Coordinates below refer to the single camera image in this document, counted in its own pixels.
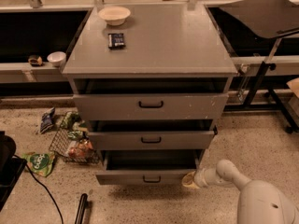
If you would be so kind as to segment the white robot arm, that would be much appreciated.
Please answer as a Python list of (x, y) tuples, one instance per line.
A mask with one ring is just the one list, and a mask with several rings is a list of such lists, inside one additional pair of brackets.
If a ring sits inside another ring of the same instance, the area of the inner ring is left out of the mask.
[(215, 168), (203, 168), (186, 174), (186, 188), (215, 185), (239, 190), (237, 224), (299, 224), (298, 207), (277, 187), (243, 175), (229, 160), (220, 160)]

